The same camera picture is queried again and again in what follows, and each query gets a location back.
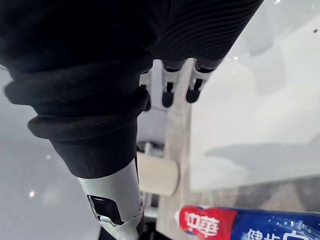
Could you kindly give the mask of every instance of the black sleeve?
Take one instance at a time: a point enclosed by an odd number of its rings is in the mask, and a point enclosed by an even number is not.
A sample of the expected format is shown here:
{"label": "black sleeve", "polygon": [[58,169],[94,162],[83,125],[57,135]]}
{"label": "black sleeve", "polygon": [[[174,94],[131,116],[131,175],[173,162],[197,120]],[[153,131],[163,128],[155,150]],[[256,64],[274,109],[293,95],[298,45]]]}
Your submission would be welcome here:
{"label": "black sleeve", "polygon": [[75,176],[104,177],[135,157],[148,98],[139,77],[167,11],[167,0],[0,0],[5,94],[35,109],[29,129]]}

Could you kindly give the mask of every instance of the black fingertip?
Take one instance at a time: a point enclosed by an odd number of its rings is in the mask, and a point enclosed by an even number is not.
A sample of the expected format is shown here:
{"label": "black fingertip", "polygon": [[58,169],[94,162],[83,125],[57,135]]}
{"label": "black fingertip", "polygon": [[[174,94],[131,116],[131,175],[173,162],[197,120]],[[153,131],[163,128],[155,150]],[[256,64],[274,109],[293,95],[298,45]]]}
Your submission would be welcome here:
{"label": "black fingertip", "polygon": [[173,92],[163,92],[162,93],[162,105],[165,108],[171,107],[174,102],[174,93]]}
{"label": "black fingertip", "polygon": [[185,99],[188,103],[192,104],[198,100],[199,95],[200,95],[200,91],[191,90],[190,87],[188,87],[188,90],[185,95]]}
{"label": "black fingertip", "polygon": [[148,101],[146,102],[146,106],[144,108],[144,111],[148,112],[150,109],[151,109],[151,98],[150,98],[150,95],[149,95]]}

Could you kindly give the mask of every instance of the robotic hand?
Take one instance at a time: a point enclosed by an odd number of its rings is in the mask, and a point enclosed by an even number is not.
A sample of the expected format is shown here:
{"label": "robotic hand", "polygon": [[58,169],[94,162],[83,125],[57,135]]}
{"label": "robotic hand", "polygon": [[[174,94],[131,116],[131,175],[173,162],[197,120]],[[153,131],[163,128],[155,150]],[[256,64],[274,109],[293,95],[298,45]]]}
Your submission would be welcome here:
{"label": "robotic hand", "polygon": [[[51,141],[116,239],[136,240],[143,226],[140,75],[153,59],[174,74],[195,58],[186,94],[194,102],[262,1],[0,0],[0,64],[13,78],[5,93],[35,109],[29,129]],[[167,107],[176,84],[164,80]]]}

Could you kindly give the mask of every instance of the glossy white surface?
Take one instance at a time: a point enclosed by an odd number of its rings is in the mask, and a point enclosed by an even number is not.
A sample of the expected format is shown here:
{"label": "glossy white surface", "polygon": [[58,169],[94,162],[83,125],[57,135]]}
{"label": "glossy white surface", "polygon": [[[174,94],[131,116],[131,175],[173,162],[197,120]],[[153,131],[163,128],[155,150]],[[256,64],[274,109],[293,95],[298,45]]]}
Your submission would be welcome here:
{"label": "glossy white surface", "polygon": [[[0,70],[0,88],[10,81]],[[0,239],[96,240],[94,219],[78,180],[48,141],[27,129],[30,107],[0,93]]]}
{"label": "glossy white surface", "polygon": [[191,188],[320,174],[320,1],[265,0],[192,106]]}

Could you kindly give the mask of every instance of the toothpaste tube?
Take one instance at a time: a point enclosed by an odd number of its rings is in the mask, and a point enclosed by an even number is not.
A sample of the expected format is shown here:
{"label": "toothpaste tube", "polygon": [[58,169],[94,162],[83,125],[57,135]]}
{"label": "toothpaste tube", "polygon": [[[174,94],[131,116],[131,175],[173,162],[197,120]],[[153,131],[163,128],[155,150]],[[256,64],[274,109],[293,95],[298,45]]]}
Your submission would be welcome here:
{"label": "toothpaste tube", "polygon": [[180,228],[203,240],[320,240],[320,215],[184,206]]}

